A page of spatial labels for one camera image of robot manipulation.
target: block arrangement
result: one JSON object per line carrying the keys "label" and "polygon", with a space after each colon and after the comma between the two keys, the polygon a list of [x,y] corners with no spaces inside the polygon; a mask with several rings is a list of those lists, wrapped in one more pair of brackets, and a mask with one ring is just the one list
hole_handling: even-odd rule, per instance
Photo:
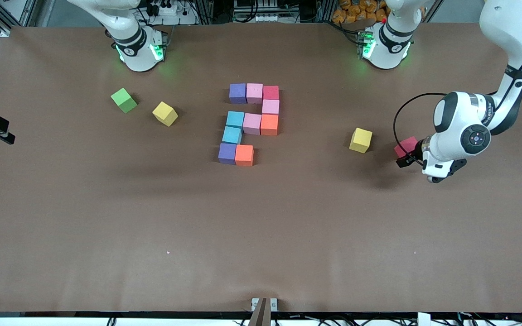
{"label": "block arrangement", "polygon": [[219,162],[252,167],[254,148],[241,144],[242,134],[277,136],[279,122],[279,86],[262,83],[233,83],[228,95],[232,104],[261,105],[261,114],[229,111],[223,139],[219,147]]}
{"label": "block arrangement", "polygon": [[350,141],[350,150],[366,153],[372,140],[372,132],[356,128]]}
{"label": "block arrangement", "polygon": [[121,88],[116,93],[112,94],[110,97],[112,97],[112,100],[118,107],[120,107],[120,110],[124,113],[129,113],[130,110],[134,109],[137,106],[136,101],[128,94],[126,89]]}
{"label": "block arrangement", "polygon": [[170,127],[174,120],[179,117],[176,111],[174,111],[170,105],[164,102],[160,102],[156,109],[154,109],[153,114],[157,120],[162,122],[167,127]]}
{"label": "block arrangement", "polygon": [[403,141],[400,142],[400,145],[402,145],[402,147],[404,147],[406,152],[404,152],[398,145],[396,145],[396,147],[394,147],[394,151],[396,152],[396,155],[398,155],[398,158],[402,158],[402,157],[406,156],[406,153],[412,152],[414,150],[414,148],[416,147],[416,144],[418,144],[418,140],[416,140],[416,138],[414,136],[412,136],[412,137],[404,139]]}

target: light blue cube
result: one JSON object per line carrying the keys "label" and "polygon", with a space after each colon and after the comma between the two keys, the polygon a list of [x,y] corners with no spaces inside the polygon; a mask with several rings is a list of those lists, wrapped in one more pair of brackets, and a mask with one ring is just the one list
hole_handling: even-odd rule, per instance
{"label": "light blue cube", "polygon": [[243,120],[245,119],[244,112],[229,111],[227,113],[227,124],[228,127],[239,128],[243,130]]}
{"label": "light blue cube", "polygon": [[226,144],[241,144],[241,128],[235,127],[225,127],[225,132],[223,133],[223,142]]}

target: pink cube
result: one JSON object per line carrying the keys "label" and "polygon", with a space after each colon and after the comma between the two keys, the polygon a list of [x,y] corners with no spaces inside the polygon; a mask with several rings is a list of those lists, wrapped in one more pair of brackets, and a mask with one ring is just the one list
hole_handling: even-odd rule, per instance
{"label": "pink cube", "polygon": [[261,115],[245,113],[243,132],[245,134],[261,134]]}
{"label": "pink cube", "polygon": [[263,114],[279,114],[279,100],[263,100]]}
{"label": "pink cube", "polygon": [[279,86],[263,86],[263,99],[264,100],[278,100],[279,99]]}
{"label": "pink cube", "polygon": [[[418,143],[418,140],[416,140],[416,138],[414,136],[412,136],[408,139],[404,139],[403,141],[401,141],[400,145],[402,145],[402,147],[404,147],[404,149],[408,153],[410,153],[414,150],[417,143]],[[394,147],[394,151],[396,152],[396,155],[398,155],[398,158],[406,156],[406,153],[398,145],[396,145],[396,147]]]}
{"label": "pink cube", "polygon": [[263,103],[263,84],[248,83],[247,84],[247,103],[259,105]]}

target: blue cube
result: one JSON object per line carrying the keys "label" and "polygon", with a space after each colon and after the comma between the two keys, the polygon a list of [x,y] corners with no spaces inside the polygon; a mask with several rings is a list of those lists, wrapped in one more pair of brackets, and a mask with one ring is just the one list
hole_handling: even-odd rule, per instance
{"label": "blue cube", "polygon": [[219,162],[235,165],[236,144],[221,144],[219,149]]}
{"label": "blue cube", "polygon": [[228,127],[239,128],[243,130],[243,120],[245,119],[244,112],[229,111],[227,113],[227,124]]}
{"label": "blue cube", "polygon": [[226,144],[240,144],[241,136],[241,128],[225,127],[225,132],[223,133],[223,142]]}
{"label": "blue cube", "polygon": [[234,105],[247,104],[247,84],[232,83],[228,89],[228,98]]}

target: orange cube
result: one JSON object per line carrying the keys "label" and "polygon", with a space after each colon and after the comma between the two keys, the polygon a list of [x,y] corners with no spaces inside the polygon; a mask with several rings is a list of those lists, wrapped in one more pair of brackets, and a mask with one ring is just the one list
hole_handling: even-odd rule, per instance
{"label": "orange cube", "polygon": [[261,134],[263,136],[277,136],[277,123],[279,115],[263,114],[261,115]]}
{"label": "orange cube", "polygon": [[252,145],[237,145],[235,152],[235,163],[240,167],[253,166],[253,146]]}

